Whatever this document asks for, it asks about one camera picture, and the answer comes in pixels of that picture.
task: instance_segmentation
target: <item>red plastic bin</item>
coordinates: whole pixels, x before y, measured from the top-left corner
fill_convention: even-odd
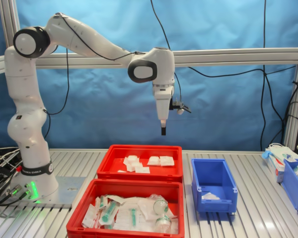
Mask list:
[[[174,166],[149,166],[150,174],[118,173],[118,170],[126,171],[123,162],[129,155],[137,155],[144,167],[147,167],[150,156],[172,156]],[[97,170],[97,176],[99,179],[182,182],[182,148],[158,145],[112,145]]]
[[[98,196],[114,194],[121,197],[149,197],[159,194],[167,201],[170,210],[178,217],[178,234],[131,232],[84,228],[83,218],[90,204],[95,205]],[[94,179],[90,182],[66,226],[69,238],[184,238],[183,187],[179,182],[130,181]]]

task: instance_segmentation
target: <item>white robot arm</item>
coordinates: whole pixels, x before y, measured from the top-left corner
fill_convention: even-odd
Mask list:
[[[173,102],[174,56],[167,48],[131,53],[101,36],[91,27],[62,13],[50,18],[46,27],[28,27],[18,31],[13,47],[4,54],[5,75],[9,95],[16,105],[16,114],[8,125],[10,137],[16,141],[22,156],[22,171],[11,181],[29,190],[25,200],[35,200],[52,194],[58,188],[50,162],[48,144],[42,135],[46,113],[36,76],[38,57],[55,51],[58,45],[87,56],[101,56],[128,68],[136,83],[152,81],[161,134],[165,135],[169,110],[189,111],[181,102]]]

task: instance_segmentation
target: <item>blue storage box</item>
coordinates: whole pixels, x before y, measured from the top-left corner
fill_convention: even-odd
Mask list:
[[[236,212],[237,187],[225,159],[192,159],[192,191],[198,212]],[[204,200],[208,192],[220,200]]]
[[[284,172],[284,180],[282,185],[292,202],[295,209],[298,211],[298,177],[294,173],[294,168],[298,166],[297,162],[288,162],[284,160],[285,163],[285,172]]]

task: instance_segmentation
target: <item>blue backdrop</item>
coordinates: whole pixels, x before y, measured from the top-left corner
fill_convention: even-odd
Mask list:
[[[173,50],[260,48],[263,46],[263,0],[154,0]],[[166,46],[150,0],[18,0],[21,27],[44,26],[61,11],[92,26],[113,43],[130,51]],[[266,47],[298,46],[298,0],[267,3]],[[4,39],[0,21],[0,55]],[[268,65],[267,72],[291,65]],[[197,67],[208,75],[238,73],[260,65]],[[160,135],[152,85],[135,84],[126,69],[70,69],[68,103],[52,116],[47,137],[51,148],[108,148],[111,144],[167,144],[183,149],[259,150],[263,127],[260,109],[263,74],[205,78],[188,68],[177,68],[183,101],[192,114],[170,112],[167,136]],[[283,115],[291,95],[295,69],[268,75],[275,108]],[[43,102],[51,113],[62,108],[65,69],[40,69]],[[176,85],[175,97],[179,98]],[[12,145],[6,127],[15,111],[0,75],[0,146]],[[264,95],[267,146],[281,128]]]

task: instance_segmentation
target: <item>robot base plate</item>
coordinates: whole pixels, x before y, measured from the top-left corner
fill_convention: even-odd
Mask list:
[[[11,206],[35,206],[35,207],[63,207],[71,208],[78,192],[82,187],[86,177],[61,177],[56,176],[59,183],[58,189],[49,196],[38,199],[36,202],[20,201],[12,204]],[[15,199],[8,199],[7,202],[12,202]]]

